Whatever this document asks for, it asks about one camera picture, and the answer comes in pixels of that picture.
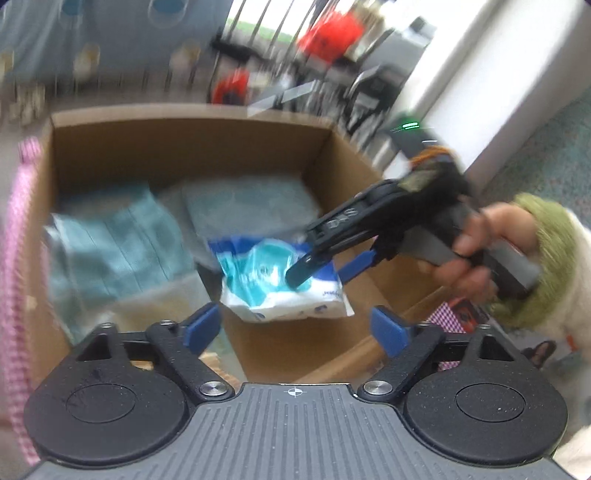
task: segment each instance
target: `teal fabric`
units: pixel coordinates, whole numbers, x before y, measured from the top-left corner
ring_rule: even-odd
[[[194,270],[174,218],[146,190],[115,213],[53,215],[50,300],[73,343],[107,304]]]

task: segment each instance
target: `red object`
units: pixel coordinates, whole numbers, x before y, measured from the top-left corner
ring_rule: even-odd
[[[216,84],[212,93],[212,103],[222,105],[246,105],[248,79],[250,72],[236,69]]]
[[[333,63],[363,35],[363,25],[350,13],[332,11],[319,19],[303,37],[298,47],[307,54]]]

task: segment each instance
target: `gingham cloth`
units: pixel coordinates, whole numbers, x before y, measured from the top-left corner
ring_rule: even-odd
[[[462,324],[447,303],[443,303],[435,310],[427,321],[439,325],[448,333],[465,333]],[[439,370],[449,370],[450,368],[457,367],[459,364],[460,362],[441,362],[439,363]]]
[[[8,415],[26,461],[39,461],[31,439],[27,435],[22,413],[33,391],[30,356],[24,327],[24,292],[22,290],[22,257],[24,235],[31,206],[31,193],[37,178],[37,160],[41,145],[36,138],[28,138],[19,147],[21,165],[8,202],[2,251],[1,282],[2,335],[0,355]]]

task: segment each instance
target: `cardboard box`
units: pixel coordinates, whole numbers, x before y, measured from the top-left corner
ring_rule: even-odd
[[[40,268],[43,226],[59,196],[134,180],[147,180],[158,190],[180,180],[277,173],[301,175],[326,211],[380,179],[331,127],[301,115],[269,112],[248,118],[244,109],[181,104],[53,115],[20,259],[33,384],[69,351],[52,322]],[[347,319],[253,325],[227,314],[225,328],[249,380],[350,381],[384,357],[369,335],[373,306],[389,305],[419,321],[445,298],[409,258],[384,262],[346,292],[356,312]]]

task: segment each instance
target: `white plastic bag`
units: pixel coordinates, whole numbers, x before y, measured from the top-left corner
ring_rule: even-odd
[[[306,245],[237,237],[210,246],[225,275],[220,300],[245,322],[353,315],[332,262],[297,289],[289,288],[285,273],[307,252]]]

